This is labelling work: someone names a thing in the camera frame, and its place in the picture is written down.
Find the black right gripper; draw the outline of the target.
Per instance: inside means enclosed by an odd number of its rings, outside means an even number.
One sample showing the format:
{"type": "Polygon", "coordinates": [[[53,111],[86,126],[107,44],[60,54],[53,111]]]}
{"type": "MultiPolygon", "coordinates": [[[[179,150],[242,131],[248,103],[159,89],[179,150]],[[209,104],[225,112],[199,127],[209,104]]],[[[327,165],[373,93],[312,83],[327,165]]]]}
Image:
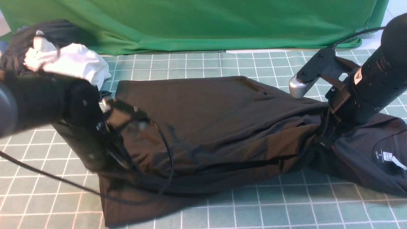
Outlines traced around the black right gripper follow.
{"type": "Polygon", "coordinates": [[[316,142],[326,149],[330,149],[334,142],[348,134],[348,126],[343,124],[335,114],[332,113],[331,107],[324,109],[320,115],[321,123],[317,129],[316,142]]]}

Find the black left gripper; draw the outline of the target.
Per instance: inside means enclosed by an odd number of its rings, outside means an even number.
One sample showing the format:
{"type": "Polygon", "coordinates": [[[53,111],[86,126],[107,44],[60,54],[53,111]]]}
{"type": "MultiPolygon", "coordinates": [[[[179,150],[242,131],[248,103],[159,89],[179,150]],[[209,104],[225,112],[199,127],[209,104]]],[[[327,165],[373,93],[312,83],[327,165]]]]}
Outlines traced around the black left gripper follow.
{"type": "Polygon", "coordinates": [[[96,173],[126,174],[130,177],[141,175],[141,170],[131,158],[124,145],[121,133],[106,121],[97,121],[95,125],[96,173]]]}

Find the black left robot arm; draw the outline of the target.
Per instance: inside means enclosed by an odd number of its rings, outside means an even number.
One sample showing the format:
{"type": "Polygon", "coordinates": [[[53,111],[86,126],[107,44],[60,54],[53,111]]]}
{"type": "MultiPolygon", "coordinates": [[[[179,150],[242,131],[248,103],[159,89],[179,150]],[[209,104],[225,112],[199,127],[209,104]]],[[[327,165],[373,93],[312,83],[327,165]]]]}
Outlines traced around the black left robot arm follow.
{"type": "Polygon", "coordinates": [[[121,136],[137,108],[104,99],[87,80],[54,73],[1,71],[1,138],[51,125],[90,171],[137,174],[121,136]]]}

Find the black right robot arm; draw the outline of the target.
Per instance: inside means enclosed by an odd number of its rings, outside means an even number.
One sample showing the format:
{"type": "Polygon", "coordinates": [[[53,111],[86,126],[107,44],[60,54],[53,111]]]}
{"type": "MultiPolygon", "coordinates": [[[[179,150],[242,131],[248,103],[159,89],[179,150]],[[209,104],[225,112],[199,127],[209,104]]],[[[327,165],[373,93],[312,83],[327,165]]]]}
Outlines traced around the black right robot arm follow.
{"type": "Polygon", "coordinates": [[[326,148],[359,129],[406,91],[407,15],[385,26],[380,47],[361,66],[336,58],[347,71],[345,80],[322,75],[331,84],[328,107],[321,114],[317,142],[326,148]]]}

